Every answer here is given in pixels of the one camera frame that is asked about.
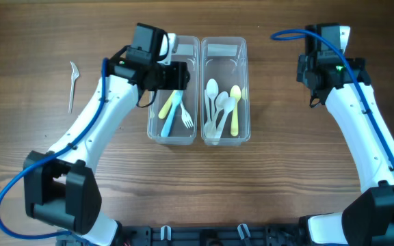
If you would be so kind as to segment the yellow plastic spoon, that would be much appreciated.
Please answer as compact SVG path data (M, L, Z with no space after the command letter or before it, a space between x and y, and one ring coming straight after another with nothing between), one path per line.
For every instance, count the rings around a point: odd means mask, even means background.
M235 106L232 111L232 119L231 119L231 135L233 137L236 137L239 134L238 102L241 99L241 89L238 85L232 86L231 91L230 91L230 97L235 99Z

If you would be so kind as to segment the thin clear plastic fork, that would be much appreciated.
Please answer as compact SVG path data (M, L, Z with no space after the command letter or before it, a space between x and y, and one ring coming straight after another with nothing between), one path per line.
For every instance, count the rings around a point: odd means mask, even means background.
M76 83L76 80L79 78L80 73L79 73L78 67L76 66L76 64L73 61L70 61L70 65L72 68L72 74L71 74L71 87L70 87L70 97L69 97L69 103L68 103L68 112L72 113L74 93L75 93L75 83Z

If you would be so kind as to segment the white small spoon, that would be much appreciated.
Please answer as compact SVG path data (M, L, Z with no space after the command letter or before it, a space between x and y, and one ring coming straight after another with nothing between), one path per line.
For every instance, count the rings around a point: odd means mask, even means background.
M207 83L207 95L211 101L211 119L214 120L215 115L215 99L218 96L219 88L215 79L209 79Z

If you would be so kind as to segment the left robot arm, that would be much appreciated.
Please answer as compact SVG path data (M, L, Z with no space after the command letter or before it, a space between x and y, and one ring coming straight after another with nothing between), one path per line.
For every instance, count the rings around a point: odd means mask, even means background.
M65 135L46 153L25 159L25 213L91 245L125 245L122 224L101 212L102 197L94 173L122 120L144 91L184 90L187 64L172 61L174 48L162 48L154 60L125 46L102 63L97 91Z

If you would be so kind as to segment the white thick-handled spoon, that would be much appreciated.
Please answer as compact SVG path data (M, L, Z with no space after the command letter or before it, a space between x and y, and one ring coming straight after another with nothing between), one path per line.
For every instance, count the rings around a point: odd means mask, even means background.
M222 119L220 120L217 128L216 128L216 132L214 134L214 137L216 139L219 139L222 135L222 132L224 130L224 126L226 124L226 119L229 115L229 113L235 108L235 103L236 103L236 99L233 97L228 97L227 99L224 100L223 102L223 116Z

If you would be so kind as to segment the beige wooden fork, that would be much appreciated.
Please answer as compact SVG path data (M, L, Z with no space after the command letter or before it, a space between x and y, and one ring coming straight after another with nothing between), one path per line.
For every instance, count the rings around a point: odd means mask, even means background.
M159 111L158 114L158 118L159 119L165 119L171 106L172 106L172 99L174 97L174 95L176 94L176 90L174 90L171 95L169 96L169 98L167 99L167 101L164 103L163 107L161 108L161 110Z

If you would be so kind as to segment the white slim spoon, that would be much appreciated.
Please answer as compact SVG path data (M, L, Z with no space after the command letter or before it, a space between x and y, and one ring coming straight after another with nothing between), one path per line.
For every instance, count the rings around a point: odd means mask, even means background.
M224 109L224 101L228 98L227 92L221 92L215 98L213 106L215 107L215 112L211 114L211 122L206 127L206 136L208 138L214 138L216 132L216 122L218 119L218 114Z

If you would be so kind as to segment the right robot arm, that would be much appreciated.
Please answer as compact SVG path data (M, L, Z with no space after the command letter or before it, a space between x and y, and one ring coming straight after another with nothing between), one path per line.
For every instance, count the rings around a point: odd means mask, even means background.
M312 245L394 245L394 140L376 105L363 58L300 55L297 80L339 125L356 164L361 195L339 213L304 222Z

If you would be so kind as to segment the white slim plastic fork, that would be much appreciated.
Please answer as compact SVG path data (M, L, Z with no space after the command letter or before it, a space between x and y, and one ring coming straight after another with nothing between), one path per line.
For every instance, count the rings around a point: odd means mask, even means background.
M186 110L183 102L181 102L181 119L182 119L186 128L193 128L194 127L194 122L192 120L192 117L189 114L189 112Z

